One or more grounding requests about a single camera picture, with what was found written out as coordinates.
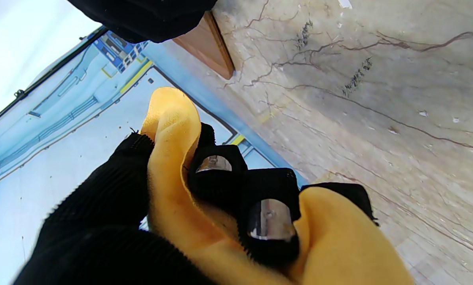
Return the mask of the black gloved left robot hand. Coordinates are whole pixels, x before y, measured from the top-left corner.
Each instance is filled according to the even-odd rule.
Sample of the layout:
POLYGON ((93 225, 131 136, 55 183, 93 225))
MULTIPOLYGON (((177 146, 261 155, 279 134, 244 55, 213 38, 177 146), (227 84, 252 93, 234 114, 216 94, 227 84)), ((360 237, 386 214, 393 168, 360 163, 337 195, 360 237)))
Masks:
POLYGON ((146 122, 45 219, 16 285, 410 281, 359 184, 298 189, 210 125, 146 122))

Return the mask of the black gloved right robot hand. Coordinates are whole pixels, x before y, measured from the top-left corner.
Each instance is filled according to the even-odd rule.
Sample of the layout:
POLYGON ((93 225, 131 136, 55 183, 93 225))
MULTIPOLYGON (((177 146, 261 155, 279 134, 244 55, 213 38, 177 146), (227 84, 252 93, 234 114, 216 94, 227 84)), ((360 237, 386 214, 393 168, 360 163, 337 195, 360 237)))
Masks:
POLYGON ((70 0, 91 20, 130 43, 162 43, 187 34, 215 0, 70 0))

